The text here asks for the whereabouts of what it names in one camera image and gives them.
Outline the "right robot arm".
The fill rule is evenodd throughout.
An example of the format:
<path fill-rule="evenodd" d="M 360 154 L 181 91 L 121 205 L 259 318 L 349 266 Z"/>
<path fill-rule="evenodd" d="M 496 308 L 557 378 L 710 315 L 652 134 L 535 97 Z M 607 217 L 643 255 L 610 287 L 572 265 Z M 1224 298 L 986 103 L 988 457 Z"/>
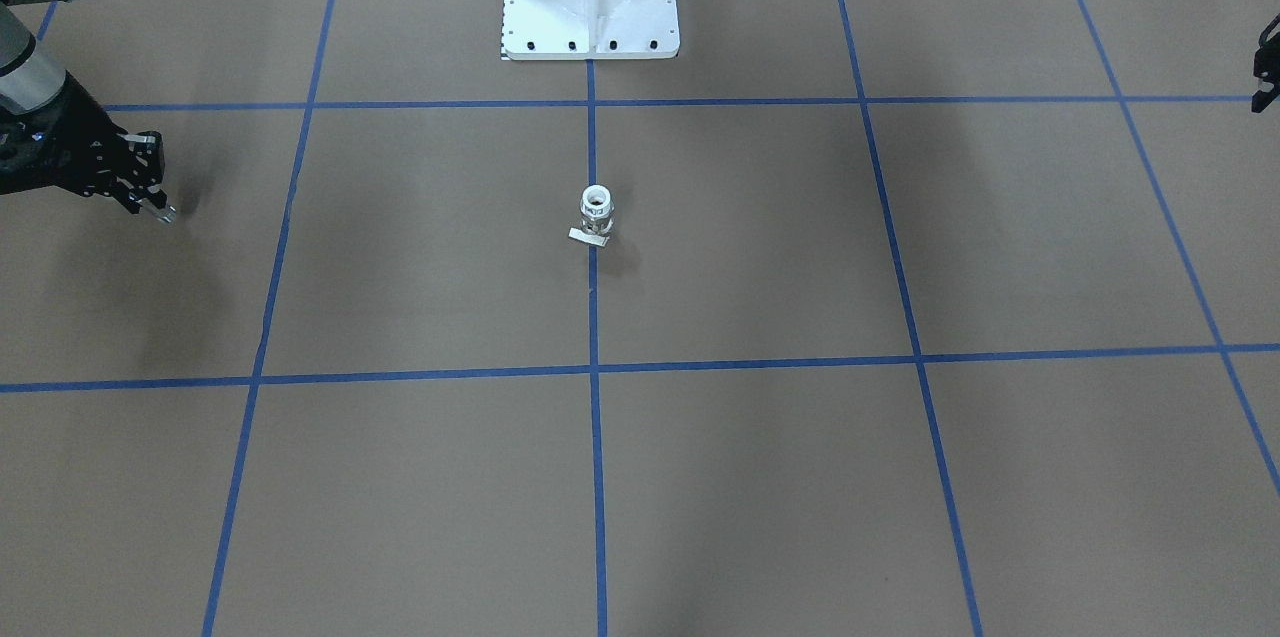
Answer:
<path fill-rule="evenodd" d="M 163 136 L 119 127 L 14 12 L 58 3 L 79 0 L 3 0 L 3 194 L 61 189 L 173 223 L 177 208 L 163 191 Z"/>

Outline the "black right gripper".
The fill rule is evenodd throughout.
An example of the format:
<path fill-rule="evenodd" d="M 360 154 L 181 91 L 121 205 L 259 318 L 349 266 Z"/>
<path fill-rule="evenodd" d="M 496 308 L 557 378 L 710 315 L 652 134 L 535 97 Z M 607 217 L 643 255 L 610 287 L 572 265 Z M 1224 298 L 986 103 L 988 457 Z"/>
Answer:
<path fill-rule="evenodd" d="M 129 214 L 172 221 L 161 191 L 163 136 L 128 134 L 73 77 L 32 113 L 1 109 L 1 194 L 59 189 L 124 200 Z"/>

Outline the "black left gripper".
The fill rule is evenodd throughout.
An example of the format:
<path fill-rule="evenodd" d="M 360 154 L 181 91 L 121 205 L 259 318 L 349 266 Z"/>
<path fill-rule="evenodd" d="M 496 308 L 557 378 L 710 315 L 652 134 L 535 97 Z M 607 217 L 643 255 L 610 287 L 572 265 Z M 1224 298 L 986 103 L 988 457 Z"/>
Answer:
<path fill-rule="evenodd" d="M 1257 90 L 1251 98 L 1251 113 L 1263 113 L 1277 100 L 1279 90 L 1279 14 L 1266 26 L 1258 38 L 1253 58 L 1253 75 Z"/>

